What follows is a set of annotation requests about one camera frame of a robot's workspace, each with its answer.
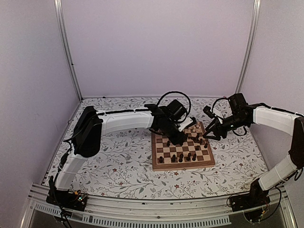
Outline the wooden chess board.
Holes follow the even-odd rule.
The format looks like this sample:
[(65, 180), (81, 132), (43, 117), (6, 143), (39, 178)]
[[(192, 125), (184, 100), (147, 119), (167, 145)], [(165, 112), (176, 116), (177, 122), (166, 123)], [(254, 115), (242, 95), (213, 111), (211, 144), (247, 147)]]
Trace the wooden chess board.
[(209, 168), (215, 165), (208, 139), (203, 137), (202, 122), (184, 129), (188, 137), (182, 145), (173, 145), (164, 135), (152, 134), (152, 169), (177, 171)]

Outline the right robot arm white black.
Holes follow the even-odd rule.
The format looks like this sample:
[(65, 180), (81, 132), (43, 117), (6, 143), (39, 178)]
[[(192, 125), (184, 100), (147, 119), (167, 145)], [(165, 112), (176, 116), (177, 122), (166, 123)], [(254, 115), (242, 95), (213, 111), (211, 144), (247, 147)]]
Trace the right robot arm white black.
[(292, 137), (288, 155), (251, 184), (251, 193), (246, 195), (249, 207), (256, 207), (264, 199), (263, 191), (279, 184), (297, 170), (304, 168), (304, 116), (280, 108), (270, 107), (264, 103), (248, 104), (242, 93), (227, 98), (232, 111), (229, 117), (216, 114), (213, 106), (205, 106), (203, 112), (212, 119), (205, 128), (206, 139), (219, 141), (225, 139), (229, 131), (253, 124), (270, 127)]

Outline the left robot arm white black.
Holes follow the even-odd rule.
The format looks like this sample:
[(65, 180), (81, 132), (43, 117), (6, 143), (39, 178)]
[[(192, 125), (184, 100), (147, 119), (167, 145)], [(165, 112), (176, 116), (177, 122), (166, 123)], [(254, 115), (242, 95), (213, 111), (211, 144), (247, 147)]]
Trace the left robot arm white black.
[(178, 100), (167, 106), (145, 104), (143, 108), (115, 111), (87, 106), (74, 127), (73, 135), (66, 140), (69, 148), (61, 157), (56, 176), (49, 179), (49, 187), (54, 190), (53, 200), (60, 206), (70, 203), (71, 197), (66, 191), (84, 162), (99, 153), (103, 135), (144, 128), (165, 135), (173, 145), (182, 145), (187, 139), (184, 129), (196, 122), (189, 114), (190, 110)]

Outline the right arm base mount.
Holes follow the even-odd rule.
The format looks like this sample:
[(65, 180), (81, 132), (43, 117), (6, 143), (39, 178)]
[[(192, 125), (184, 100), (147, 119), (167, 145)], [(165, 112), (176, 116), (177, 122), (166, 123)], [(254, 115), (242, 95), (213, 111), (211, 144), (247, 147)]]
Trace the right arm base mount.
[(251, 223), (260, 222), (263, 216), (269, 210), (269, 190), (250, 190), (246, 194), (232, 194), (227, 199), (227, 206), (232, 208), (232, 211), (241, 211), (250, 209), (244, 213), (244, 217)]

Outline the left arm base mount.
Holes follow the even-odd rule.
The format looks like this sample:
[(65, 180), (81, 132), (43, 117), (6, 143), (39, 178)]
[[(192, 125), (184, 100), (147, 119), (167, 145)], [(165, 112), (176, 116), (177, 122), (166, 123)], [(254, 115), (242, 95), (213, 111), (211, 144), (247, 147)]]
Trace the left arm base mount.
[(50, 186), (46, 202), (66, 209), (85, 211), (87, 194), (80, 190), (75, 192), (63, 191), (57, 190), (55, 186)]

